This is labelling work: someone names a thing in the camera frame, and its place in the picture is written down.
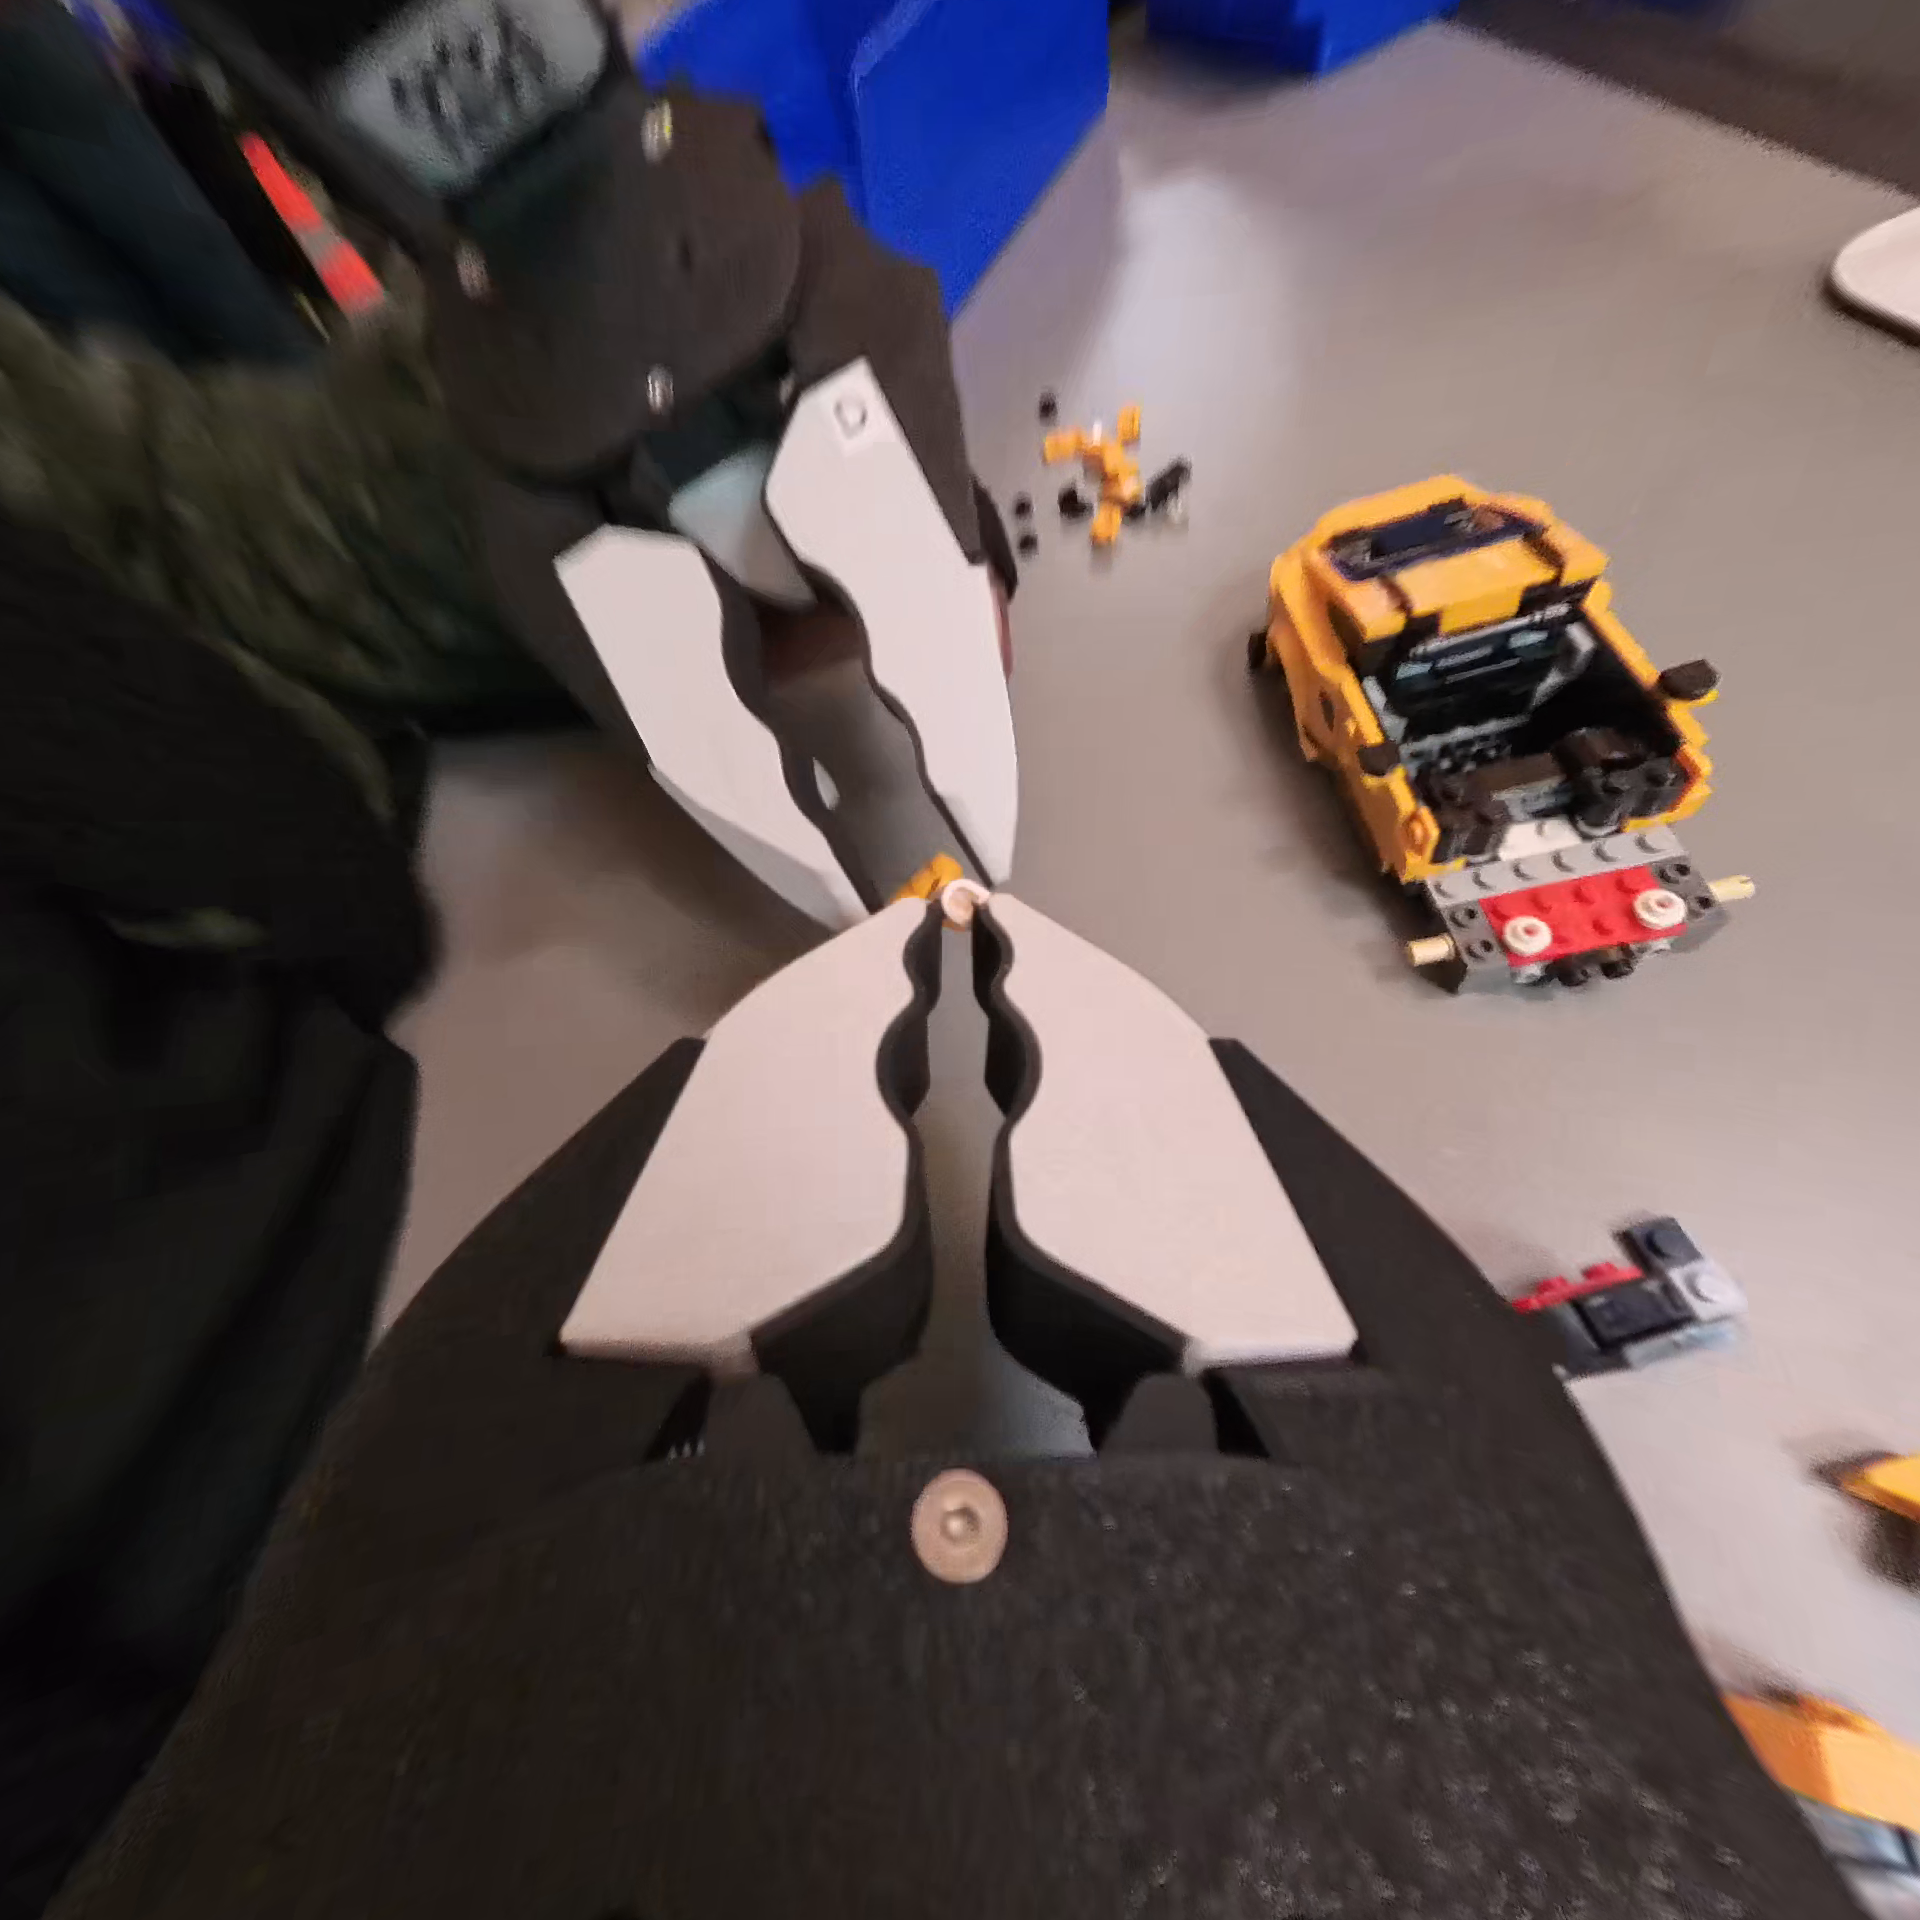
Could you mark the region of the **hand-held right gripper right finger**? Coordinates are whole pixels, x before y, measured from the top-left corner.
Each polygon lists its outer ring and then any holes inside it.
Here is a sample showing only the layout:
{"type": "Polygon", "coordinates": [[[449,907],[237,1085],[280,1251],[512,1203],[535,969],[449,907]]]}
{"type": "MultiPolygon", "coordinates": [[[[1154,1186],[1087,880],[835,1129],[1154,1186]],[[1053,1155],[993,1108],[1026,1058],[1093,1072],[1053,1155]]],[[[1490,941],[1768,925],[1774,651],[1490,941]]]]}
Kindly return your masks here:
{"type": "Polygon", "coordinates": [[[1203,1027],[1015,896],[971,945],[995,1343],[1096,1450],[1146,1381],[1349,1362],[1353,1316],[1203,1027]]]}

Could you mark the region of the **blue storage bin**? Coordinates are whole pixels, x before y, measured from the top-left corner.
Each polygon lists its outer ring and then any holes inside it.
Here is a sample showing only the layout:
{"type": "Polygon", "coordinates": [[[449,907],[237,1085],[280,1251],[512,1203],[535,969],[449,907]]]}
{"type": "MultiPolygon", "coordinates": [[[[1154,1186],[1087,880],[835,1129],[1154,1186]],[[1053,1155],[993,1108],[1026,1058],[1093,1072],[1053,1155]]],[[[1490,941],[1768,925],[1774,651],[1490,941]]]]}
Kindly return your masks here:
{"type": "Polygon", "coordinates": [[[1457,2],[1146,2],[1151,40],[1291,79],[1322,79],[1457,2]]]}
{"type": "Polygon", "coordinates": [[[882,244],[969,300],[1107,104],[1096,2],[702,2],[651,27],[649,82],[749,100],[783,180],[835,180],[882,244]]]}

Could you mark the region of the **orange traffic cone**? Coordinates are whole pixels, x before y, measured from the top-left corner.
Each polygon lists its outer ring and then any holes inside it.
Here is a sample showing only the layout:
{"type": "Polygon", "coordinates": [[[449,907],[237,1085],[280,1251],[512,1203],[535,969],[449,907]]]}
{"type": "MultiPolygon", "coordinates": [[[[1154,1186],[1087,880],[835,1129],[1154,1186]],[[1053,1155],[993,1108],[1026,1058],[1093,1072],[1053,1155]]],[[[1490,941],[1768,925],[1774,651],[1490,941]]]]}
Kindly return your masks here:
{"type": "Polygon", "coordinates": [[[322,210],[302,178],[285,167],[266,138],[242,130],[235,136],[235,146],[274,223],[299,255],[304,280],[310,281],[327,313],[350,325],[373,323],[387,307],[387,290],[362,255],[322,210]]]}

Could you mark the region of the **yellow lego car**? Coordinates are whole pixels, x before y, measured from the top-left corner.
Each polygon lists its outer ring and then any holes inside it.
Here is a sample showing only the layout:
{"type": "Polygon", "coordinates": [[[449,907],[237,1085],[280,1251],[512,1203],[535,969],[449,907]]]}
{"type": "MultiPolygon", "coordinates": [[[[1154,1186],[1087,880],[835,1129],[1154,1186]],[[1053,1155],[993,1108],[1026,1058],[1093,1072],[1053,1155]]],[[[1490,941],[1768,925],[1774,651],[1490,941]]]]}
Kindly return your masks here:
{"type": "Polygon", "coordinates": [[[1424,915],[1408,964],[1445,992],[1626,978],[1757,891],[1680,835],[1712,796],[1721,674],[1655,664],[1606,569],[1541,499],[1451,473],[1322,515],[1267,569],[1248,665],[1283,681],[1303,757],[1424,915]]]}

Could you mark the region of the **red grey lego subassembly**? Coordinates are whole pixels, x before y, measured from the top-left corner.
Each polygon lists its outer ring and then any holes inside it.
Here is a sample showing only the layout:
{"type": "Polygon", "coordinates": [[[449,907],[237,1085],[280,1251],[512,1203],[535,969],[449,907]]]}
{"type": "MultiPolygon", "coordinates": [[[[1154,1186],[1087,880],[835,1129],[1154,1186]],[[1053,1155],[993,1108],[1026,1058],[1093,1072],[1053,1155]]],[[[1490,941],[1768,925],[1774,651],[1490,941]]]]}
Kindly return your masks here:
{"type": "Polygon", "coordinates": [[[1562,1381],[1730,1346],[1749,1313],[1741,1285],[1675,1216],[1624,1223],[1615,1258],[1528,1282],[1506,1303],[1562,1381]]]}

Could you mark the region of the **yellow lego chunk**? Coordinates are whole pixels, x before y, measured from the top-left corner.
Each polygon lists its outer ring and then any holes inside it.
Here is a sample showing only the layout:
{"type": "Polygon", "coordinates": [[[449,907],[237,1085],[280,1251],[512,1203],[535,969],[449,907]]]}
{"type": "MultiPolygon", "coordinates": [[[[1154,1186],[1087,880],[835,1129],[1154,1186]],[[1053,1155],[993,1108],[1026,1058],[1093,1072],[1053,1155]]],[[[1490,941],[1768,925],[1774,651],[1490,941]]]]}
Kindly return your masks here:
{"type": "Polygon", "coordinates": [[[1834,1865],[1871,1888],[1915,1893],[1915,1744],[1809,1695],[1725,1695],[1721,1704],[1834,1865]]]}

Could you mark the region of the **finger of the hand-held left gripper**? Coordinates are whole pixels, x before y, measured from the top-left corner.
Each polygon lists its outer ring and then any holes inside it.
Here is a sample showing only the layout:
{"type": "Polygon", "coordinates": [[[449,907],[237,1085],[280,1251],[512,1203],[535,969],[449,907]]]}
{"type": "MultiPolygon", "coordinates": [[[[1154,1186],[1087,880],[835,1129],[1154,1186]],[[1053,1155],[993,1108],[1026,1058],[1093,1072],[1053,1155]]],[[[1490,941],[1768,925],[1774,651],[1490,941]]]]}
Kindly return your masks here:
{"type": "Polygon", "coordinates": [[[575,543],[555,572],[663,793],[797,912],[866,919],[823,797],[797,792],[808,768],[762,715],[746,597],[696,545],[625,527],[575,543]]]}
{"type": "Polygon", "coordinates": [[[995,584],[949,527],[869,359],[794,397],[761,503],[799,575],[858,627],[871,683],[962,851],[1008,880],[1018,762],[995,584]]]}

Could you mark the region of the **white book stand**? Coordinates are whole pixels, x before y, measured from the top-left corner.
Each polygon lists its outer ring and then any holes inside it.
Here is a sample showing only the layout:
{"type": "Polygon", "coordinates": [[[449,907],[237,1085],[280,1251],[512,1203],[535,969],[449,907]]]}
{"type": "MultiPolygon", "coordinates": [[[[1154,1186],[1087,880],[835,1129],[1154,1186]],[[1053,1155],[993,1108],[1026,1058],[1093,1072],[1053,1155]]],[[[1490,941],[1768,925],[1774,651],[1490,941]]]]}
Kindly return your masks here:
{"type": "Polygon", "coordinates": [[[1918,345],[1920,208],[1866,226],[1833,258],[1825,293],[1834,307],[1907,345],[1918,345]]]}

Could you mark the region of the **orange black lego piece pile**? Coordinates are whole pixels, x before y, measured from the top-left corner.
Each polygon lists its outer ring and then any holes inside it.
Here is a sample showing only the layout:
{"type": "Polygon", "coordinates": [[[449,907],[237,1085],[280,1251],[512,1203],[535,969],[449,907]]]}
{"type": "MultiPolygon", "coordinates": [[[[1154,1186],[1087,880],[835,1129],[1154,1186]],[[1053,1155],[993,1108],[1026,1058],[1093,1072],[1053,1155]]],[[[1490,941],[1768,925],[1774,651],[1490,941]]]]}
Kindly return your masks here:
{"type": "Polygon", "coordinates": [[[1050,491],[1056,520],[1086,535],[1093,562],[1112,562],[1130,531],[1185,527],[1192,467],[1185,457],[1143,465],[1139,404],[1125,402],[1107,424],[1070,424],[1061,396],[1042,388],[1035,420],[1039,465],[1061,476],[1050,491]]]}

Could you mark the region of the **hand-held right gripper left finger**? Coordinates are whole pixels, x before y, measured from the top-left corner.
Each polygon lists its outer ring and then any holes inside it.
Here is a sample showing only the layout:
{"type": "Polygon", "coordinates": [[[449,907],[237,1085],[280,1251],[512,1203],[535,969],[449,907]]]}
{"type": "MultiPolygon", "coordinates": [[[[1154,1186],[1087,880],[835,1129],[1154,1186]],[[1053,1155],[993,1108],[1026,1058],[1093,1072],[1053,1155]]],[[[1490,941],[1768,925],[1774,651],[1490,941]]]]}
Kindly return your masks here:
{"type": "Polygon", "coordinates": [[[929,1223],[915,1108],[941,912],[901,901],[741,1000],[682,1085],[559,1329],[577,1361],[769,1377],[816,1445],[918,1346],[929,1223]]]}

